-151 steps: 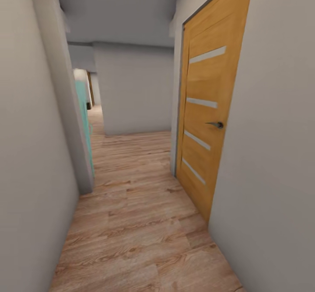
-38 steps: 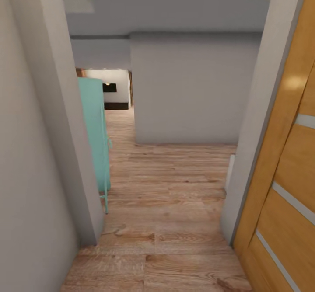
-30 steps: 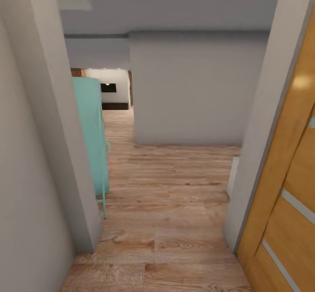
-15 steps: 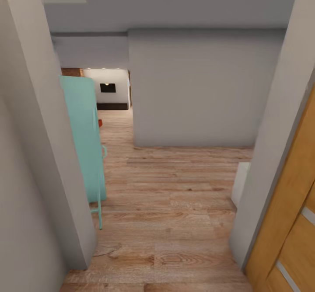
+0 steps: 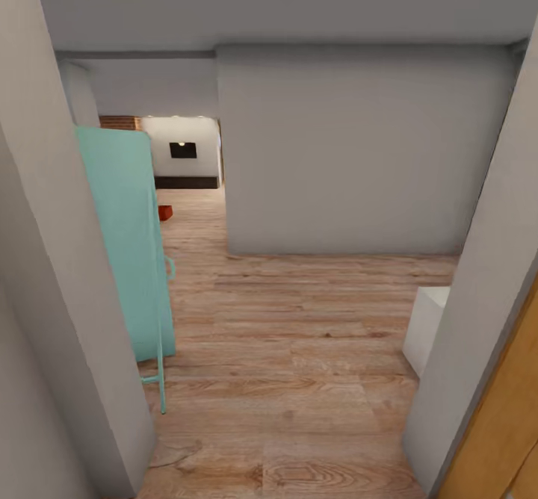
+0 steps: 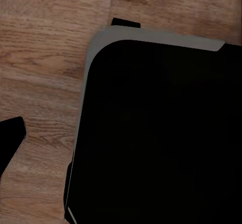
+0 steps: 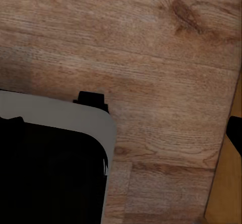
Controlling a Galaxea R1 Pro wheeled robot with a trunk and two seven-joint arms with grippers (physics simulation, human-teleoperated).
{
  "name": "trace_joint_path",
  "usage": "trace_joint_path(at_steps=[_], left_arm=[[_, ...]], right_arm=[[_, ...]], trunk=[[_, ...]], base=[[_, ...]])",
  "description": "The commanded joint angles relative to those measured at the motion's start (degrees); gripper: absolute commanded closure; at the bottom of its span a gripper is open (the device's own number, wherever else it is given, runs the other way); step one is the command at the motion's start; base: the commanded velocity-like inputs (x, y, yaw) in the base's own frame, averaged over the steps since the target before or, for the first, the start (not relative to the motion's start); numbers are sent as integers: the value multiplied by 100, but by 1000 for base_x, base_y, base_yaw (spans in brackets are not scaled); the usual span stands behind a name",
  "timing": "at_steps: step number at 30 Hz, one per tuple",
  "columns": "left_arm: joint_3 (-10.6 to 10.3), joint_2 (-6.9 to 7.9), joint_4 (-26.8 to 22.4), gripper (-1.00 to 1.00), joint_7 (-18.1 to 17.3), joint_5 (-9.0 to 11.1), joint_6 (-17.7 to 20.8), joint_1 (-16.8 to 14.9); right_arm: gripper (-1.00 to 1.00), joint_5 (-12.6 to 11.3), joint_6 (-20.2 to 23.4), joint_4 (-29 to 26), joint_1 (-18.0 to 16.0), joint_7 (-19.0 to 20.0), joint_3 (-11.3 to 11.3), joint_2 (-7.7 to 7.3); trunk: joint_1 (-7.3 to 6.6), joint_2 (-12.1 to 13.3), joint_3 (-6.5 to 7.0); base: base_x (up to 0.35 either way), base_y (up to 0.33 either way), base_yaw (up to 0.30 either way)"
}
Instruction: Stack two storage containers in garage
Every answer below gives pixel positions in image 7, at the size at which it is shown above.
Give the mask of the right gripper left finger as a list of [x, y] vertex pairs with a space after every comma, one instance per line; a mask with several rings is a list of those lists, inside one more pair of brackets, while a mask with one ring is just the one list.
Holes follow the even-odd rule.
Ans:
[[0, 177], [26, 136], [21, 116], [0, 122]]

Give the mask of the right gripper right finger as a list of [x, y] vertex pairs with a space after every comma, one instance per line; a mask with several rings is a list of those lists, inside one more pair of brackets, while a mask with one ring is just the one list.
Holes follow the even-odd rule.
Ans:
[[226, 135], [242, 156], [242, 118], [235, 116], [230, 117], [227, 124]]

